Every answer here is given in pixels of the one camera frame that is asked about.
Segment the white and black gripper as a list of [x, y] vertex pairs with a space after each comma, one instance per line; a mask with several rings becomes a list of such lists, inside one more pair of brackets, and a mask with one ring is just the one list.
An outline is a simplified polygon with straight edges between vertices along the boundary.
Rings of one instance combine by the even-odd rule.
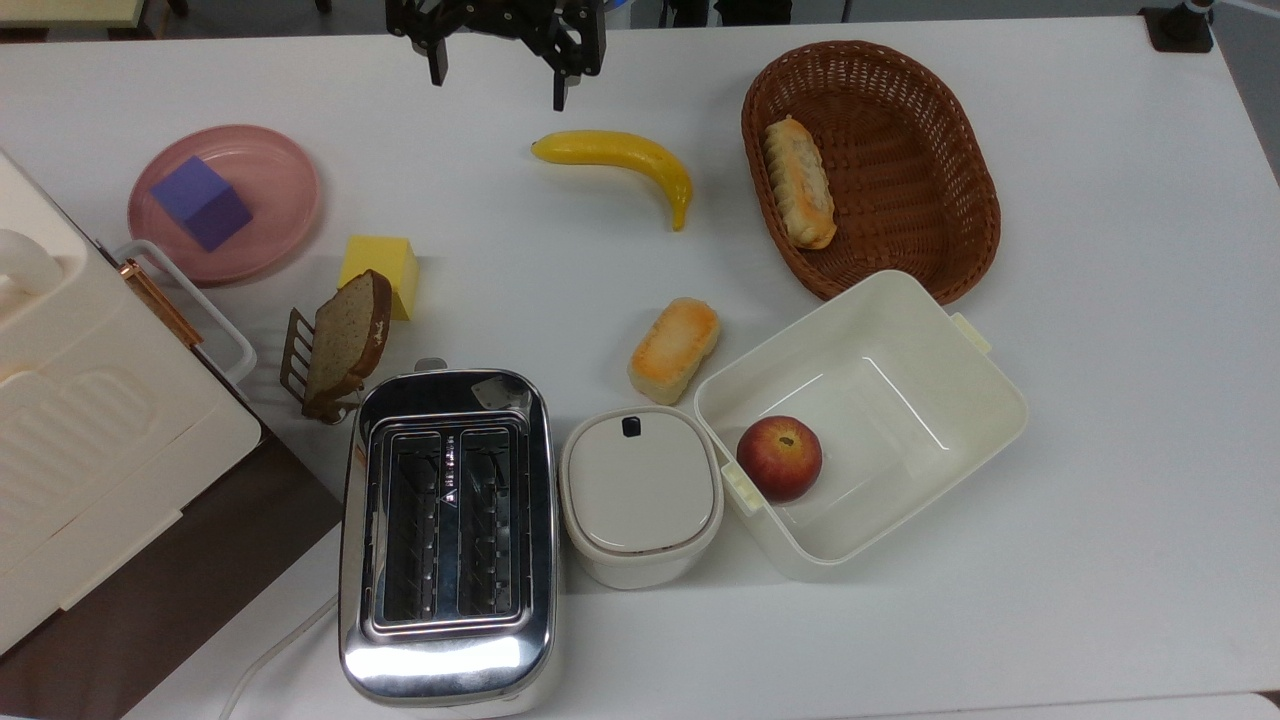
[[387, 29], [428, 59], [431, 83], [447, 76], [445, 38], [460, 29], [521, 41], [554, 70], [552, 106], [563, 111], [571, 76], [598, 76], [605, 55], [600, 1], [387, 1]]

